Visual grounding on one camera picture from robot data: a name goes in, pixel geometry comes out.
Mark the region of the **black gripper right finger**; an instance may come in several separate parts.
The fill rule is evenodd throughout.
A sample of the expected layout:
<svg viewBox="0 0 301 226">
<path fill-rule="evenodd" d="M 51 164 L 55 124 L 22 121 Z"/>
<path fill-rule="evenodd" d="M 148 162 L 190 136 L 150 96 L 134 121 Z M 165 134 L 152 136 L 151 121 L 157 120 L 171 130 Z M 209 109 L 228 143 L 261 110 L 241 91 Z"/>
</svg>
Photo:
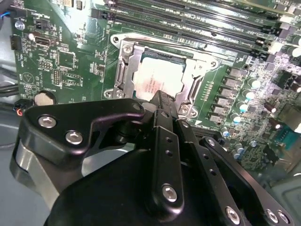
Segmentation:
<svg viewBox="0 0 301 226">
<path fill-rule="evenodd" d="M 169 95 L 180 144 L 205 185 L 213 226 L 294 226 L 290 214 L 211 137 L 197 140 L 192 127 L 178 118 L 175 99 Z"/>
</svg>

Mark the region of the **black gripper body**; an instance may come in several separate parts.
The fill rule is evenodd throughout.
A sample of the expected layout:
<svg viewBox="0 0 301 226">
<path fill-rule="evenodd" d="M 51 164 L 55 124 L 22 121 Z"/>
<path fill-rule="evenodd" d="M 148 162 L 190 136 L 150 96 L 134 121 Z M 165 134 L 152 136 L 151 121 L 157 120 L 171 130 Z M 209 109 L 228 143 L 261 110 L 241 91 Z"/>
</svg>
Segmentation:
<svg viewBox="0 0 301 226">
<path fill-rule="evenodd" d="M 146 200 L 151 178 L 151 153 L 128 152 L 68 186 L 57 198 L 47 226 L 159 226 Z M 172 226 L 218 226 L 219 219 L 201 180 L 182 165 L 183 212 Z"/>
</svg>

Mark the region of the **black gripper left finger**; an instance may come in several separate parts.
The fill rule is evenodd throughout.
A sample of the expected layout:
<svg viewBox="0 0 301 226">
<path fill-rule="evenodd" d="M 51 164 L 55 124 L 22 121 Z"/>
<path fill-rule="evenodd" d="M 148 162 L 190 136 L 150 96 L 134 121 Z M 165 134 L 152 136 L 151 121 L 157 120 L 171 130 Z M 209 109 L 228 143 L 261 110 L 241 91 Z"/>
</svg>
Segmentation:
<svg viewBox="0 0 301 226">
<path fill-rule="evenodd" d="M 149 151 L 146 209 L 156 218 L 176 218 L 184 195 L 167 95 L 158 91 L 149 102 L 126 98 L 28 109 L 20 124 L 20 167 L 50 210 L 73 183 L 128 152 Z"/>
</svg>

